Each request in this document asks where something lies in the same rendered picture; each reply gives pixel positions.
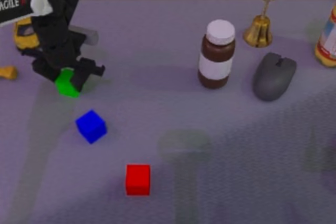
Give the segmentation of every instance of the white jar lid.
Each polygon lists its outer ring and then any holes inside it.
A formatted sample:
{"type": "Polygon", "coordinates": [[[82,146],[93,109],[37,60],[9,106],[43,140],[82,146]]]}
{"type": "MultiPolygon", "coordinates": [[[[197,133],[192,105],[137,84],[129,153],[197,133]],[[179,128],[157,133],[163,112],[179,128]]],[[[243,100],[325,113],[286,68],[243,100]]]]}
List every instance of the white jar lid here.
{"type": "Polygon", "coordinates": [[[207,40],[218,46],[230,44],[235,39],[235,35],[235,27],[227,20],[214,20],[206,29],[207,40]]]}

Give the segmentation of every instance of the computer mouse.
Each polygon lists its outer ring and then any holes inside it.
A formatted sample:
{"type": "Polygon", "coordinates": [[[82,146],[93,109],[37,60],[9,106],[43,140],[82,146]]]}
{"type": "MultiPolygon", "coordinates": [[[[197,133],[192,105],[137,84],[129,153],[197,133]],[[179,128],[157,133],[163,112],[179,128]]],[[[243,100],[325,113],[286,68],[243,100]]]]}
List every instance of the computer mouse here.
{"type": "Polygon", "coordinates": [[[296,72],[297,63],[269,52],[264,56],[253,77],[253,92],[263,101],[279,99],[287,90],[296,72]]]}

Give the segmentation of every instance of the yellow object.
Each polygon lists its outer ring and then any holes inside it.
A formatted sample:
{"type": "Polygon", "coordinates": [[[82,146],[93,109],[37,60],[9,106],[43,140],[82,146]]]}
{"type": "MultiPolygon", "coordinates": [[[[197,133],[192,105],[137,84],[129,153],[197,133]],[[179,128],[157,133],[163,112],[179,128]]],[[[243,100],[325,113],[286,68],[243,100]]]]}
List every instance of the yellow object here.
{"type": "Polygon", "coordinates": [[[315,56],[327,67],[336,67],[336,4],[315,46],[315,56]]]}
{"type": "Polygon", "coordinates": [[[252,47],[267,47],[272,43],[270,32],[270,20],[266,16],[269,2],[274,0],[263,0],[265,2],[261,15],[253,19],[252,24],[243,34],[243,39],[252,47]]]}
{"type": "Polygon", "coordinates": [[[31,18],[25,18],[14,24],[14,43],[19,50],[34,49],[39,46],[31,18]]]}
{"type": "Polygon", "coordinates": [[[266,47],[272,43],[270,20],[267,16],[256,16],[244,32],[243,39],[252,47],[266,47]]]}
{"type": "Polygon", "coordinates": [[[7,80],[15,80],[17,78],[17,70],[14,66],[0,67],[0,77],[7,80]]]}

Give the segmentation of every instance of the tabletop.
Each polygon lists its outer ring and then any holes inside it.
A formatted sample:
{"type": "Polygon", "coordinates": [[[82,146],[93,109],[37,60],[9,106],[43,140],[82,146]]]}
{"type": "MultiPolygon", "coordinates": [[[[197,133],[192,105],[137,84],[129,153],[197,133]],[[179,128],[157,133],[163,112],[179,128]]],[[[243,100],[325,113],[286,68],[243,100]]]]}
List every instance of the tabletop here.
{"type": "Polygon", "coordinates": [[[262,1],[81,1],[73,24],[95,29],[82,56],[106,66],[80,97],[59,95],[0,29],[0,223],[334,224],[334,69],[313,47],[333,1],[275,1],[273,43],[242,33],[262,1]],[[206,25],[237,30],[228,84],[203,88],[198,55],[206,25]],[[298,63],[287,92],[265,103],[251,78],[268,52],[298,63]],[[108,134],[93,145],[75,120],[94,109],[108,134]],[[127,197],[126,164],[150,164],[149,197],[127,197]]]}

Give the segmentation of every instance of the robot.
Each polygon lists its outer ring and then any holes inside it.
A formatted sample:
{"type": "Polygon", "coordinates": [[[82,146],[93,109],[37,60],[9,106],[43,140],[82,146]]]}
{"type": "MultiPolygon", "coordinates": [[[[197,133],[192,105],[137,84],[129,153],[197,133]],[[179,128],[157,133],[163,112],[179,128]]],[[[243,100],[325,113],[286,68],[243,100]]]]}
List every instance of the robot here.
{"type": "Polygon", "coordinates": [[[14,42],[22,55],[34,58],[33,71],[55,82],[62,69],[73,69],[77,91],[91,74],[103,76],[105,66],[80,58],[84,43],[95,44],[85,29],[70,26],[79,0],[0,0],[0,26],[14,23],[14,42]]]}

